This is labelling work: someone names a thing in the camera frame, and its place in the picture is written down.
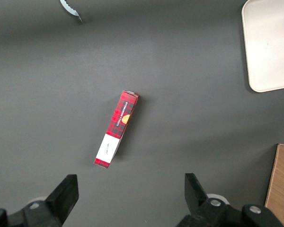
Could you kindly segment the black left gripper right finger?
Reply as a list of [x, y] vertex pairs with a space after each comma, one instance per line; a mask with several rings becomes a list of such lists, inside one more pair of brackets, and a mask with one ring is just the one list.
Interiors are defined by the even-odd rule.
[[185, 200], [190, 214], [178, 227], [240, 227], [241, 212], [217, 196], [209, 197], [193, 173], [185, 174]]

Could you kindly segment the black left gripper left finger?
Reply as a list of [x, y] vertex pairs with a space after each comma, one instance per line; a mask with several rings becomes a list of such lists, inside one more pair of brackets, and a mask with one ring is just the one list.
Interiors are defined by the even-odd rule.
[[44, 200], [24, 208], [27, 227], [61, 227], [79, 199], [77, 175], [67, 175]]

